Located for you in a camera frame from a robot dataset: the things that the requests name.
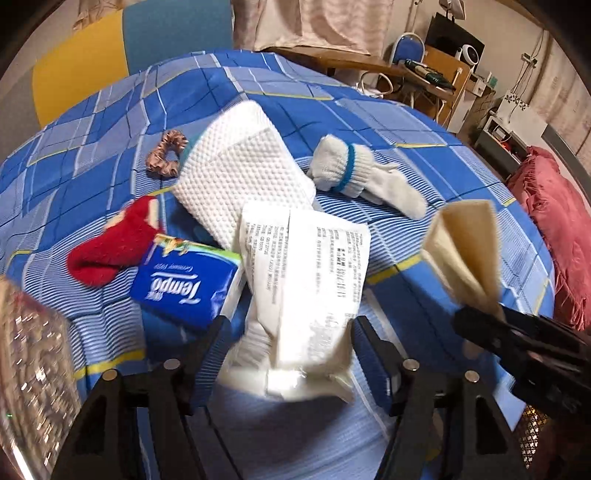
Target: blue tissue packet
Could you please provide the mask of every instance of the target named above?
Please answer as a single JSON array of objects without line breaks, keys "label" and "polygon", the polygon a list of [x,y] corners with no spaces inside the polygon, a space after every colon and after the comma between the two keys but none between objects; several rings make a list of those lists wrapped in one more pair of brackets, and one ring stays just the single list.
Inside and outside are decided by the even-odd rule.
[{"label": "blue tissue packet", "polygon": [[129,295],[193,330],[236,307],[240,255],[159,233],[138,267]]}]

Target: curtain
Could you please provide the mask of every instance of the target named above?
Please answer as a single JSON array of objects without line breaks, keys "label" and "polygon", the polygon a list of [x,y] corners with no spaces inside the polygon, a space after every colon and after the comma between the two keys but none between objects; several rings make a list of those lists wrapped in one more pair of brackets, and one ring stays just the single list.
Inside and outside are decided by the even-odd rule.
[{"label": "curtain", "polygon": [[380,56],[394,0],[232,0],[234,46],[336,48]]},{"label": "curtain", "polygon": [[91,23],[98,22],[104,16],[122,10],[143,0],[80,0],[78,18],[72,30],[82,30]]},{"label": "curtain", "polygon": [[591,95],[552,40],[530,107],[550,124],[591,174]]}]

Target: computer monitor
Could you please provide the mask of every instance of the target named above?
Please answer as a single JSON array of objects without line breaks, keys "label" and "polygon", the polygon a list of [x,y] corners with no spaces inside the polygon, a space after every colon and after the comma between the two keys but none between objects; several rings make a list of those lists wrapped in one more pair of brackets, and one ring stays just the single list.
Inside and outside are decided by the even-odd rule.
[{"label": "computer monitor", "polygon": [[454,57],[456,52],[466,44],[472,45],[476,49],[478,57],[480,59],[482,58],[484,43],[474,35],[442,14],[436,14],[431,19],[425,45],[434,47]]}]

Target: red blanket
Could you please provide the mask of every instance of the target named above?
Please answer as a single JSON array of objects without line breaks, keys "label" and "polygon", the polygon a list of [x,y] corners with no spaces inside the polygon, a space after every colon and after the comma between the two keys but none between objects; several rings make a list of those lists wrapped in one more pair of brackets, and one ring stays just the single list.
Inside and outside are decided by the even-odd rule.
[{"label": "red blanket", "polygon": [[554,319],[583,330],[591,325],[591,217],[553,155],[538,147],[528,152],[508,187],[537,225],[554,260]]}]

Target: blue plaid bed sheet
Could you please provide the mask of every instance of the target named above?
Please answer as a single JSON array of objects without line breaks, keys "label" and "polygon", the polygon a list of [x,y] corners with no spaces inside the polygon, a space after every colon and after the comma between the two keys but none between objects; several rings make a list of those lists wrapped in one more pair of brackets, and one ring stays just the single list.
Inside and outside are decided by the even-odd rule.
[{"label": "blue plaid bed sheet", "polygon": [[[336,193],[318,192],[317,201],[324,211],[371,229],[360,314],[421,364],[455,373],[478,370],[514,426],[523,403],[508,392],[511,377],[491,355],[464,358],[462,341],[450,326],[457,306],[418,252],[433,215],[447,202],[488,199],[502,237],[503,304],[551,316],[553,265],[537,228],[471,150],[424,115],[362,96],[275,54],[247,51],[191,53],[121,80],[47,125],[0,166],[0,273],[71,320],[82,396],[102,371],[150,368],[178,352],[191,335],[130,300],[134,268],[104,288],[90,289],[68,275],[68,252],[146,194],[158,196],[170,235],[211,244],[209,234],[170,193],[175,180],[150,176],[144,161],[163,131],[178,128],[188,137],[197,135],[247,98],[262,106],[301,168],[307,168],[318,141],[330,133],[370,146],[381,163],[398,163],[422,192],[428,212],[420,221]],[[237,332],[250,298],[246,289],[232,318]],[[374,404],[356,360],[353,373],[356,401],[351,405],[335,398],[268,403],[216,386],[212,419],[243,477],[373,478],[392,420]],[[235,478],[211,425],[199,415],[192,422],[212,478]],[[148,468],[150,477],[156,478],[153,458],[146,459],[154,467]]]}]

